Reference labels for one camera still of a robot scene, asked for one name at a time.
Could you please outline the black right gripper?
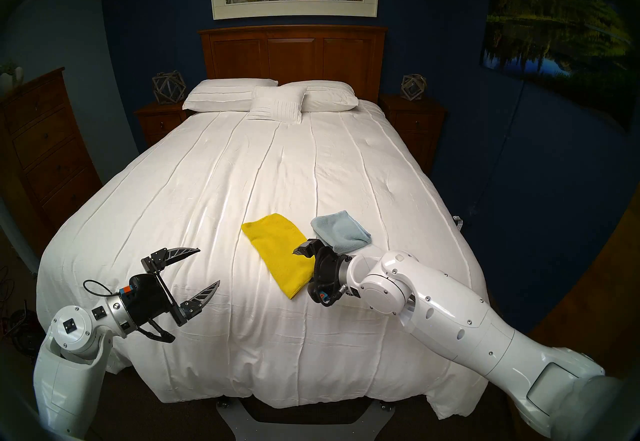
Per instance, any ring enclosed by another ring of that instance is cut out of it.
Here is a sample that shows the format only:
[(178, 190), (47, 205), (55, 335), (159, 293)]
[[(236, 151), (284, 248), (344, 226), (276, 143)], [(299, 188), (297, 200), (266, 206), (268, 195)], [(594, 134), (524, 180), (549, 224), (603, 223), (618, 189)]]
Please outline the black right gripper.
[(332, 306), (343, 295), (349, 294), (347, 270), (351, 256), (337, 254), (321, 240), (306, 240), (292, 254), (314, 258), (313, 275), (307, 292), (315, 303)]

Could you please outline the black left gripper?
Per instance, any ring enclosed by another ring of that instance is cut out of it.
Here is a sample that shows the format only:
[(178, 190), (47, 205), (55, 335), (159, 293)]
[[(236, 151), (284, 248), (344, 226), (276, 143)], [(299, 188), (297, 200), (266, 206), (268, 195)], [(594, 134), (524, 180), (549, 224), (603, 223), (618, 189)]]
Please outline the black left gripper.
[(199, 248), (162, 248), (141, 260), (145, 273), (131, 277), (129, 285), (120, 289), (120, 303), (130, 329), (143, 332), (142, 326), (149, 324), (155, 331), (162, 332), (155, 322), (161, 314), (168, 313), (181, 327), (202, 312), (217, 292), (220, 280), (178, 306), (160, 275), (167, 266), (199, 252)]

